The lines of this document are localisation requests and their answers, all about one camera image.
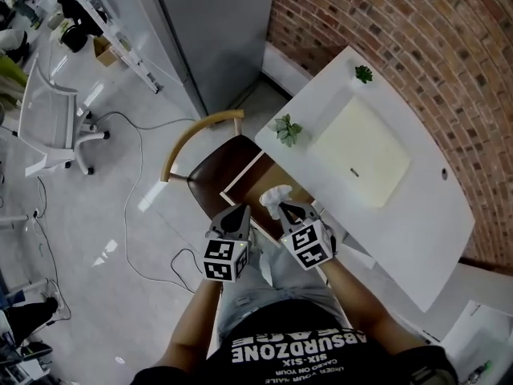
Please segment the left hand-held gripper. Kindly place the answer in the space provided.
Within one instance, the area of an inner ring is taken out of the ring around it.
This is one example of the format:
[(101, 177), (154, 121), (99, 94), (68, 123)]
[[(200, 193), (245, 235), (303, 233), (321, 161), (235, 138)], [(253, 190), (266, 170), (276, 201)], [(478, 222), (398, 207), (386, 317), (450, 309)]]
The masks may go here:
[(206, 248), (202, 263), (204, 276), (216, 282), (235, 282), (248, 264), (250, 213), (247, 204), (238, 204), (234, 215), (240, 220), (228, 222), (228, 231), (221, 227), (221, 220), (213, 221), (206, 233)]

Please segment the person's right hand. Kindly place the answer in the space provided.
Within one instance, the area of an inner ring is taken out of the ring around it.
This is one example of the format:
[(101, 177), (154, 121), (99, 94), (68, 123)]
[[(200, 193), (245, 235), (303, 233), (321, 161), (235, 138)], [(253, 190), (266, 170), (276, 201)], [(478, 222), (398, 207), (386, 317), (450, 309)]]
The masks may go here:
[(329, 226), (328, 224), (326, 224), (325, 222), (323, 223), (323, 226), (325, 228), (325, 231), (329, 237), (329, 243), (330, 243), (330, 247), (331, 247), (331, 250), (332, 250), (332, 257), (335, 257), (337, 255), (337, 238), (336, 238), (336, 234), (333, 230), (333, 228), (331, 226)]

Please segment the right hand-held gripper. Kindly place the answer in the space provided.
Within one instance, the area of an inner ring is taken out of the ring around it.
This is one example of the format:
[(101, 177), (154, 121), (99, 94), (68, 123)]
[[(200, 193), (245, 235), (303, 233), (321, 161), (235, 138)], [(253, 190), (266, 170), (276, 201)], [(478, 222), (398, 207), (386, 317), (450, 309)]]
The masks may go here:
[(311, 204), (281, 202), (279, 214), (284, 232), (281, 243), (304, 270), (333, 259), (324, 221)]

